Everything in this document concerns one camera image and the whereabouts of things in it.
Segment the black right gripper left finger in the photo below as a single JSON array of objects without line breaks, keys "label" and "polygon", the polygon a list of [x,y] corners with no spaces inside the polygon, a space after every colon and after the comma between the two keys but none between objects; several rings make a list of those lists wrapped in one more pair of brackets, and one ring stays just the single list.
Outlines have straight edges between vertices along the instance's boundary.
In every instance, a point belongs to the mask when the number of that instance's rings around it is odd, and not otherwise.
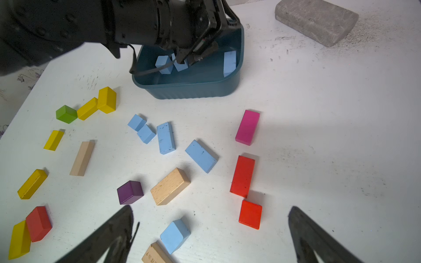
[{"label": "black right gripper left finger", "polygon": [[133,226],[133,210],[125,205],[58,262],[97,263],[106,254],[106,263],[125,263],[139,229]]}]

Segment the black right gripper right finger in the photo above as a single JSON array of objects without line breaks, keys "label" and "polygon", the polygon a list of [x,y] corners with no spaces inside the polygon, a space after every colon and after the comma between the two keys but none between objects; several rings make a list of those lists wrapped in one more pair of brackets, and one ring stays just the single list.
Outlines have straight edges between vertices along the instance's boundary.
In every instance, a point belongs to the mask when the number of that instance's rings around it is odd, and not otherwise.
[{"label": "black right gripper right finger", "polygon": [[361,263],[354,254],[336,241],[329,233],[293,206],[288,215],[288,225],[299,263]]}]

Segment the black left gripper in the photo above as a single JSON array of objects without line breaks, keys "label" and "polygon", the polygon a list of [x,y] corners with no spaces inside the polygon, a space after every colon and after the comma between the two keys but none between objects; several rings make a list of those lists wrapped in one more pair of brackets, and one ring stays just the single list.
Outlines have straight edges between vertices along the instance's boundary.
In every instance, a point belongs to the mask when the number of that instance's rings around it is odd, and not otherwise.
[{"label": "black left gripper", "polygon": [[175,61],[195,64],[216,53],[221,31],[241,27],[226,0],[155,1],[157,39],[162,49],[177,49]]}]

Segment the blue long block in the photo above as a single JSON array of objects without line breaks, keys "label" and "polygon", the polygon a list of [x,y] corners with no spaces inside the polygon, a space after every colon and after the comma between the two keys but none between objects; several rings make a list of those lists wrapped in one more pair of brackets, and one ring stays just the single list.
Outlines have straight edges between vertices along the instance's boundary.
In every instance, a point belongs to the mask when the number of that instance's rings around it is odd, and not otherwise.
[{"label": "blue long block", "polygon": [[196,140],[191,142],[191,144],[186,148],[185,152],[205,173],[209,173],[218,161],[214,154],[205,149]]},{"label": "blue long block", "polygon": [[173,129],[170,122],[157,126],[157,136],[160,153],[162,155],[166,155],[176,150]]},{"label": "blue long block", "polygon": [[224,53],[223,75],[228,77],[236,70],[236,51]]}]

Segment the blue cube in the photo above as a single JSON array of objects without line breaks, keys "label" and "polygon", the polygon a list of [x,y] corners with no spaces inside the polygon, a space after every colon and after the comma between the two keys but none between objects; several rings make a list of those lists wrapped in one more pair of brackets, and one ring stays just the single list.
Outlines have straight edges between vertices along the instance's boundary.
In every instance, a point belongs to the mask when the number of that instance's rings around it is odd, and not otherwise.
[{"label": "blue cube", "polygon": [[161,242],[169,254],[178,250],[191,235],[182,219],[172,221],[160,235]]},{"label": "blue cube", "polygon": [[[155,66],[156,68],[162,68],[166,66],[167,64],[170,64],[172,62],[172,59],[168,55],[160,55],[156,59]],[[173,71],[174,65],[171,64],[169,67],[166,67],[165,69],[161,69],[159,72],[162,75],[170,75]]]},{"label": "blue cube", "polygon": [[143,126],[146,125],[146,120],[135,114],[132,119],[129,121],[128,126],[135,130],[136,132],[140,131]]},{"label": "blue cube", "polygon": [[175,54],[172,54],[172,61],[174,62],[174,66],[178,72],[184,71],[189,68],[189,64],[185,59],[182,64],[178,63],[175,57]]},{"label": "blue cube", "polygon": [[156,133],[152,131],[147,124],[145,124],[139,129],[137,135],[143,143],[148,144],[156,136]]}]

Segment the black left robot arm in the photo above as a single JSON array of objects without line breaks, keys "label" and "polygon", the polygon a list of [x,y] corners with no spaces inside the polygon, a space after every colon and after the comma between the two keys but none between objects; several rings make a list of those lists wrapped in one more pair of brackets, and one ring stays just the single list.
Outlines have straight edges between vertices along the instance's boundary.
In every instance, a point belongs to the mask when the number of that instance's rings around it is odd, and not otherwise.
[{"label": "black left robot arm", "polygon": [[115,58],[136,44],[195,64],[241,27],[225,1],[2,1],[1,75],[45,64],[86,42]]}]

